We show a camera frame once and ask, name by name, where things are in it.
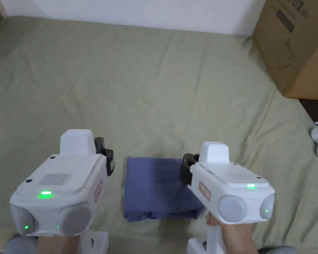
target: green led light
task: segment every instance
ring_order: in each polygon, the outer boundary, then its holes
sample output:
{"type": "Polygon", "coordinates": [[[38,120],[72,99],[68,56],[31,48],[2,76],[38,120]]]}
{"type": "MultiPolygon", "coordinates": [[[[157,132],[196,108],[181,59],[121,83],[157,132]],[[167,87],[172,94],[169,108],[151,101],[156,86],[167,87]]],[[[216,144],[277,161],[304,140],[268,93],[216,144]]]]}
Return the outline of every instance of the green led light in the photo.
{"type": "Polygon", "coordinates": [[[41,199],[50,198],[50,197],[52,197],[51,194],[47,194],[47,195],[42,195],[42,194],[40,194],[40,196],[39,196],[39,198],[41,198],[41,199]]]}

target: green bedsheet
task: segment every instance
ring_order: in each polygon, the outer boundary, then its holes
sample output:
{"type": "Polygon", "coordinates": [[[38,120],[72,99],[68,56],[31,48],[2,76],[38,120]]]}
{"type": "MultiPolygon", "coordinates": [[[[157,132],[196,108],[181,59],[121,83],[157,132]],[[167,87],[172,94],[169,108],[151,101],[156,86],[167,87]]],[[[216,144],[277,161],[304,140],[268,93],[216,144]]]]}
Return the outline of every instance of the green bedsheet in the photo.
{"type": "Polygon", "coordinates": [[[273,219],[257,247],[318,247],[318,158],[298,100],[284,98],[249,38],[27,17],[0,25],[0,248],[15,232],[9,198],[67,129],[88,128],[114,150],[93,229],[109,253],[184,253],[205,219],[128,223],[128,156],[182,157],[221,141],[270,181],[273,219]]]}

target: white plastic base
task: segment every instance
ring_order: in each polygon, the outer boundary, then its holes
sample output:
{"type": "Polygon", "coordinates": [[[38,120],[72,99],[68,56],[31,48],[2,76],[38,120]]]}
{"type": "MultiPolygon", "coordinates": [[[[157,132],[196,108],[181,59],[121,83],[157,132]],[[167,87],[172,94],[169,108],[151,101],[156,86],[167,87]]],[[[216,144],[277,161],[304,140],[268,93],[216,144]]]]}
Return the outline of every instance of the white plastic base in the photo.
{"type": "Polygon", "coordinates": [[[207,226],[207,238],[191,238],[187,244],[188,254],[225,254],[226,250],[220,226],[207,226]]]}
{"type": "Polygon", "coordinates": [[[191,238],[187,244],[187,254],[206,254],[206,251],[203,247],[203,243],[206,242],[206,239],[202,238],[191,238]]]}
{"type": "Polygon", "coordinates": [[[108,243],[107,232],[89,230],[80,236],[79,254],[106,254],[108,243]]]}

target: bed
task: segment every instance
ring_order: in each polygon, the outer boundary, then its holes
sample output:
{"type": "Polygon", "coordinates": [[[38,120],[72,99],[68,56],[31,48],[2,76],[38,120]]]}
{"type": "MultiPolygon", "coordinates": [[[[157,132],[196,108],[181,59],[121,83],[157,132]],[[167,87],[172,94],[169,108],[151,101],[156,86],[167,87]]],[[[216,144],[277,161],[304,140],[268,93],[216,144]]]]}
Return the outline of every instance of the bed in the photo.
{"type": "Polygon", "coordinates": [[[114,150],[93,229],[108,253],[185,253],[205,233],[190,220],[123,218],[126,158],[198,153],[221,141],[230,158],[270,181],[270,222],[258,248],[318,253],[318,158],[298,100],[276,89],[252,39],[202,32],[5,18],[0,25],[0,250],[15,227],[9,198],[59,151],[67,129],[88,128],[114,150]]]}

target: folded blue cloth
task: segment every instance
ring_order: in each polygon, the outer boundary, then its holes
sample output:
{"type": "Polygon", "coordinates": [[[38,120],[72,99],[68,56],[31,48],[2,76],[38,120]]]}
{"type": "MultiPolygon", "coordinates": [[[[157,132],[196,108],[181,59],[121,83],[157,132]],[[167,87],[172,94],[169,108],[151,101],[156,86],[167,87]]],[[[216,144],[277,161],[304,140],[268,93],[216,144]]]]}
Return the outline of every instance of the folded blue cloth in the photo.
{"type": "Polygon", "coordinates": [[[182,159],[127,159],[124,217],[129,222],[168,216],[197,219],[204,206],[179,181],[182,159]]]}

